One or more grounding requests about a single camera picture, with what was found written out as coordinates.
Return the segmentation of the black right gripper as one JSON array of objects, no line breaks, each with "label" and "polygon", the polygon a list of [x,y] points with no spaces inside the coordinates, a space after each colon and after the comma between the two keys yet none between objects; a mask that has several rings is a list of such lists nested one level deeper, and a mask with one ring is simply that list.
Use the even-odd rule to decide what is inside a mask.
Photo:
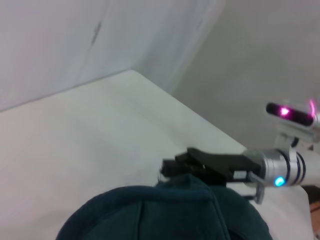
[{"label": "black right gripper", "polygon": [[200,163],[212,174],[220,175],[227,183],[250,183],[249,173],[261,176],[264,167],[243,153],[207,153],[197,148],[188,148],[187,152],[178,154],[174,159],[164,159],[159,169],[159,178],[173,178],[191,174],[198,167],[189,164],[190,157]]}]

